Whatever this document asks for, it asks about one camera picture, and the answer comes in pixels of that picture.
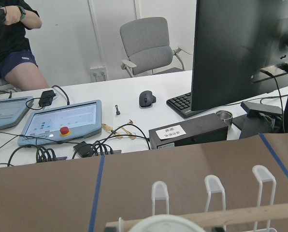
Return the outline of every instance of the smartwatch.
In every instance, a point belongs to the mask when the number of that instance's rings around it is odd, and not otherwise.
[[[20,17],[20,20],[24,19],[25,16],[26,16],[26,11],[25,9],[22,7],[22,6],[17,6],[19,8],[19,11],[21,13],[21,17]]]

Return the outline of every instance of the power adapter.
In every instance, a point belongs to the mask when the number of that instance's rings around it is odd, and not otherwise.
[[[51,105],[55,96],[56,93],[53,90],[43,91],[39,100],[39,106],[45,107]]]
[[[90,152],[92,151],[92,148],[89,144],[87,144],[85,141],[80,142],[79,144],[75,145],[73,147],[74,151],[77,151],[77,154],[82,157],[86,158],[89,156]],[[121,150],[114,150],[113,154],[120,154]]]

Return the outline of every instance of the bare leg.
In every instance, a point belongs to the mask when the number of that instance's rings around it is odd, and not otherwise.
[[[33,63],[21,63],[8,72],[5,80],[21,91],[49,88],[38,67]]]

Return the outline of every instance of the black keyboard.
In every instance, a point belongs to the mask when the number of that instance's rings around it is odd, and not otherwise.
[[[186,93],[175,98],[167,100],[167,105],[177,112],[182,118],[188,118],[205,110],[191,111],[190,109],[190,96],[191,93]]]

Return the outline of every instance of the black box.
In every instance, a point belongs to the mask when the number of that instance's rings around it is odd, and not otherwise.
[[[177,125],[180,125],[186,134],[163,140],[158,137],[156,131]],[[216,114],[209,114],[149,130],[152,149],[222,141],[227,139],[227,135],[228,126]]]

